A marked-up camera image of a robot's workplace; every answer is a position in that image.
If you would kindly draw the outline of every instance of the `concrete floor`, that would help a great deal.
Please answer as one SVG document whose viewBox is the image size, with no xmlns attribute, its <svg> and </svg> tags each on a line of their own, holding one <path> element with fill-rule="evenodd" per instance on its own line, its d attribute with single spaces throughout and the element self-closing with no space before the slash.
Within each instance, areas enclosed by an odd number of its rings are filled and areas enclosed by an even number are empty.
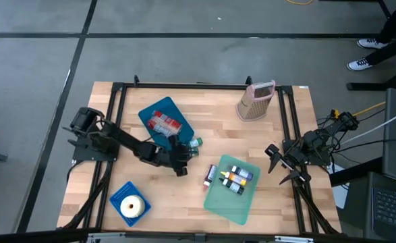
<svg viewBox="0 0 396 243">
<path fill-rule="evenodd" d="M 390 10 L 395 2 L 387 1 Z M 81 32 L 89 6 L 90 0 L 0 0 L 0 32 Z M 97 3 L 90 32 L 376 33 L 384 23 L 377 3 L 104 0 Z M 0 153 L 9 155 L 7 163 L 0 163 L 0 234 L 13 231 L 77 42 L 0 38 Z M 317 117 L 331 109 L 355 112 L 385 95 L 348 92 L 347 82 L 383 82 L 396 74 L 396 56 L 364 72 L 346 69 L 347 62 L 370 52 L 354 39 L 87 39 L 60 126 L 68 126 L 77 109 L 87 104 L 94 81 L 131 81 L 134 74 L 142 82 L 242 84 L 249 75 L 255 82 L 274 79 L 309 86 Z M 382 121 L 378 115 L 346 137 Z M 68 138 L 71 134 L 58 131 L 29 231 L 56 226 L 73 153 Z M 381 138 L 378 131 L 357 142 Z M 380 156 L 381 146 L 345 155 L 367 161 Z M 354 165 L 342 157 L 336 160 L 342 167 Z"/>
</svg>

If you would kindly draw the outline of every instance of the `wooden tabletop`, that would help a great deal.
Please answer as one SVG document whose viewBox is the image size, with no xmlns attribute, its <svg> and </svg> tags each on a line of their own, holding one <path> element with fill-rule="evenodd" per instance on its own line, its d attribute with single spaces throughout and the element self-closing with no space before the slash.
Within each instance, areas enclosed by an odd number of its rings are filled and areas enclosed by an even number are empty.
<svg viewBox="0 0 396 243">
<path fill-rule="evenodd" d="M 95 82 L 89 107 L 106 113 L 112 82 Z M 310 91 L 307 87 L 294 86 L 294 99 L 302 134 L 316 129 Z M 118 160 L 114 162 L 108 200 L 103 218 L 103 230 L 150 231 L 150 232 L 206 232 L 236 234 L 298 234 L 298 223 L 293 201 L 291 183 L 279 185 L 287 170 L 276 166 L 267 174 L 269 157 L 264 149 L 271 143 L 281 148 L 283 126 L 279 100 L 276 95 L 270 102 L 267 114 L 256 121 L 241 121 L 235 105 L 243 90 L 128 88 L 121 129 L 140 140 L 149 137 L 138 117 L 138 112 L 165 97 L 171 97 L 184 117 L 201 137 L 199 156 L 188 163 L 188 175 L 176 177 L 172 169 L 153 167 L 140 162 L 132 152 L 121 147 Z M 119 93 L 112 120 L 115 121 Z M 291 137 L 294 138 L 289 110 L 285 97 Z M 210 164 L 219 164 L 221 155 L 252 163 L 261 169 L 250 214 L 245 225 L 238 225 L 203 209 L 206 193 L 202 182 Z M 63 205 L 57 225 L 65 225 L 72 219 L 88 198 L 95 162 L 86 161 L 70 174 Z M 312 176 L 310 185 L 314 202 L 325 218 L 341 230 L 333 191 L 328 174 L 321 168 L 309 166 Z M 126 182 L 131 181 L 151 204 L 151 210 L 134 226 L 128 227 L 109 202 L 109 197 Z M 95 225 L 98 201 L 93 207 L 90 225 Z M 307 207 L 303 202 L 306 229 L 310 231 Z"/>
</svg>

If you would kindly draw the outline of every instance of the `sneaker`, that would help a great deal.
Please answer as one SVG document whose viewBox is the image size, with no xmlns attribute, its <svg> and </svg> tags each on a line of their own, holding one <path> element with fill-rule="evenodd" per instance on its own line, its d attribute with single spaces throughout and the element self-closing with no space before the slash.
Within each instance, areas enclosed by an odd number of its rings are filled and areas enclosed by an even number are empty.
<svg viewBox="0 0 396 243">
<path fill-rule="evenodd" d="M 388 45 L 378 42 L 375 38 L 360 39 L 357 41 L 357 45 L 366 49 L 381 49 Z"/>
<path fill-rule="evenodd" d="M 371 68 L 373 65 L 368 64 L 366 58 L 348 63 L 346 67 L 351 71 L 362 71 Z"/>
</svg>

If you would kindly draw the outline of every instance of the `blue plate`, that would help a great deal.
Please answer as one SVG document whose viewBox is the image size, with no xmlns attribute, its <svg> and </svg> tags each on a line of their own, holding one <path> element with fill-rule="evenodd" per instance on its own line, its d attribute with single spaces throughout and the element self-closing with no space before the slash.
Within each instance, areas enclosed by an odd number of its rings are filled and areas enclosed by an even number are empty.
<svg viewBox="0 0 396 243">
<path fill-rule="evenodd" d="M 148 130 L 154 142 L 159 145 L 165 147 L 168 151 L 171 150 L 171 145 L 167 137 L 163 136 L 163 134 L 158 134 L 151 128 L 149 128 L 146 123 L 152 118 L 153 111 L 160 111 L 161 113 L 169 116 L 170 118 L 177 120 L 179 123 L 183 125 L 181 130 L 179 131 L 179 140 L 187 144 L 189 143 L 194 135 L 194 131 L 189 123 L 186 121 L 184 116 L 181 114 L 177 106 L 172 101 L 171 97 L 165 97 L 160 101 L 157 101 L 155 104 L 139 111 L 138 116 L 144 124 L 145 128 Z"/>
<path fill-rule="evenodd" d="M 131 196 L 131 195 L 140 196 L 145 203 L 144 212 L 142 212 L 142 214 L 136 218 L 124 217 L 124 215 L 121 213 L 121 209 L 120 209 L 120 205 L 121 205 L 121 202 L 123 201 L 123 199 L 125 199 L 127 196 Z M 129 227 L 135 225 L 135 223 L 138 222 L 139 219 L 142 218 L 142 216 L 144 216 L 146 214 L 146 212 L 148 212 L 148 210 L 151 209 L 151 205 L 144 198 L 144 196 L 138 191 L 138 189 L 135 187 L 135 185 L 133 185 L 132 182 L 128 182 L 128 183 L 124 184 L 124 186 L 122 188 L 120 188 L 114 195 L 112 195 L 109 198 L 109 202 L 111 202 L 112 206 L 114 206 L 114 208 L 121 215 L 121 217 L 124 219 L 124 221 L 127 223 L 127 225 Z"/>
</svg>

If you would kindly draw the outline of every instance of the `teal tray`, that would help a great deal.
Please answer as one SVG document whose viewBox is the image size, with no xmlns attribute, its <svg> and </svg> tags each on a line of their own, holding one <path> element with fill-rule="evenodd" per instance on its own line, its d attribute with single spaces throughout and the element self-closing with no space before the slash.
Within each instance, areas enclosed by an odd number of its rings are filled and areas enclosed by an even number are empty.
<svg viewBox="0 0 396 243">
<path fill-rule="evenodd" d="M 253 179 L 246 183 L 242 195 L 230 191 L 219 180 L 219 178 L 224 178 L 220 172 L 231 171 L 233 165 L 253 173 Z M 204 208 L 232 222 L 244 225 L 247 222 L 259 176 L 259 167 L 240 161 L 229 155 L 223 155 L 217 167 L 215 179 L 211 183 L 208 194 L 206 195 Z"/>
</svg>

